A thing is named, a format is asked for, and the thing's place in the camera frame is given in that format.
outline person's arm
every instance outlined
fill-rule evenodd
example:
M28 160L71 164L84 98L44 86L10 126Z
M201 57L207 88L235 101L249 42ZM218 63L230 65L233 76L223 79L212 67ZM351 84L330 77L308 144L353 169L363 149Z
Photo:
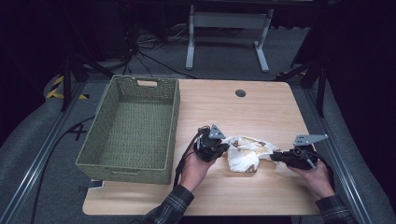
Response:
M207 170L215 161L202 161L192 149L189 150L180 183L169 193L158 207L148 212L141 220L133 223L178 223L194 196L192 193L204 180Z
M322 161L318 161L317 169L301 170L289 166L288 168L300 175L305 180L307 186L320 198L320 200L316 201L316 204L322 214L324 223L358 223L341 198L335 195L330 185L326 166Z

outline hand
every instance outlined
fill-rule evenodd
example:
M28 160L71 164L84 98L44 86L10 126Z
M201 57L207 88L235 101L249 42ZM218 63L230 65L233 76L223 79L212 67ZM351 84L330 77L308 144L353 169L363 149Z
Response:
M207 170L212 166L216 161L203 161L198 155L193 151L192 148L188 151L184 163L183 171L181 172L181 181L180 185L189 190L190 192L194 192L195 189L202 183L204 180Z
M317 169L301 170L289 166L288 168L300 175L320 199L335 195L329 182L327 168L322 161L317 162Z

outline crumpled white fabric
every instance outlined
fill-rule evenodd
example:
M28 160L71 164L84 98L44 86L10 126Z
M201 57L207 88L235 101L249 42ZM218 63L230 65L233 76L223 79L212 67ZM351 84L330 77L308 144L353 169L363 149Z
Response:
M223 140L230 145L227 150L228 164L232 172L255 173L259 168L260 160L270 161L270 155L279 147L247 136L233 136Z

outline green woven basket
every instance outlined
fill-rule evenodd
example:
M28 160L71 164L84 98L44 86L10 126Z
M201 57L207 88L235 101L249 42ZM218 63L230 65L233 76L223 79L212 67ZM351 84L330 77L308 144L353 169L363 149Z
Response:
M92 179L170 184L177 79L114 76L76 166Z

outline wooden table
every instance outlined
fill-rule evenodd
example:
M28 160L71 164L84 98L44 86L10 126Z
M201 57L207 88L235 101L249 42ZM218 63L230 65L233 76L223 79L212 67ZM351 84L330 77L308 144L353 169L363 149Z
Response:
M288 84L282 82L181 79L174 172L199 127L217 124L227 136L246 135L292 148L299 133L308 133ZM235 95L244 90L245 97ZM144 215L158 206L173 185L106 181L89 189L87 215ZM226 156L210 168L194 192L186 216L317 215L313 195L284 163L261 161L255 174L229 171Z

